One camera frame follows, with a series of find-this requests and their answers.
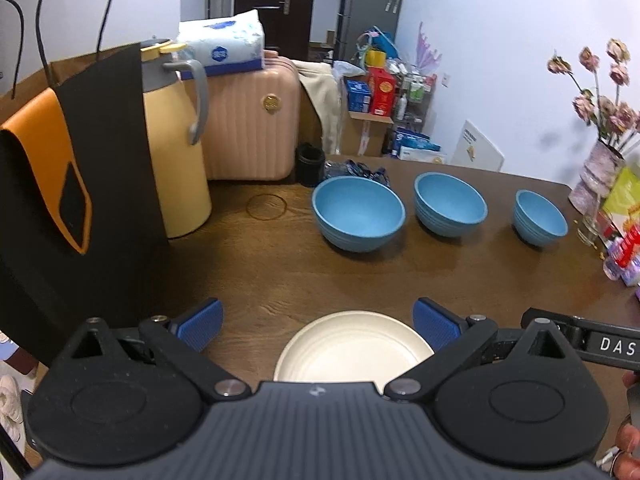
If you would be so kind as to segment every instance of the white bottle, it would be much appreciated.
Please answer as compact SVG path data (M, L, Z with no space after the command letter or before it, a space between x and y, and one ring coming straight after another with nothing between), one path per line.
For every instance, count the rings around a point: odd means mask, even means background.
M396 121L402 121L404 119L405 112L406 112L406 94L402 94L402 97L398 101L398 109L396 109Z

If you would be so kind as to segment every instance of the sneaker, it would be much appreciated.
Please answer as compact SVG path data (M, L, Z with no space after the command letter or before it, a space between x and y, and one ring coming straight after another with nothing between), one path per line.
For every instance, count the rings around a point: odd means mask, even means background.
M20 427L3 413L0 413L0 426L4 428L6 434L9 435L11 440L14 442L18 442L20 440Z
M11 375L0 378L0 413L17 424L22 422L18 383Z

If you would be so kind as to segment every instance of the black cup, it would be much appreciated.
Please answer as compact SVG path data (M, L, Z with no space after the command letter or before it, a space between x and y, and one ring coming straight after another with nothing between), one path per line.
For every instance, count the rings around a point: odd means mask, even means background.
M303 142L296 148L296 182L306 187L315 187L322 180L324 152L320 148Z

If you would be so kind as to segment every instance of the thermos lid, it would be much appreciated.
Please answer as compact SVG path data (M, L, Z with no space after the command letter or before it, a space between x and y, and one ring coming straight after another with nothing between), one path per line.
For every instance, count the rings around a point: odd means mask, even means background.
M152 61L161 54L177 52L187 47L186 43L173 43L171 40L146 40L140 43L142 62Z

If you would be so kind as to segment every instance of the person's hand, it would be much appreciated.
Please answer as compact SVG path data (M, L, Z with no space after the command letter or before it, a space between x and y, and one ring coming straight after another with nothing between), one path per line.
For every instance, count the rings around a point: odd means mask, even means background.
M640 376L633 372L625 372L622 382L627 388L640 382ZM640 480L640 460L636 460L631 453L640 444L640 430L629 423L623 423L616 435L616 446L623 453L616 459L613 473L618 480Z

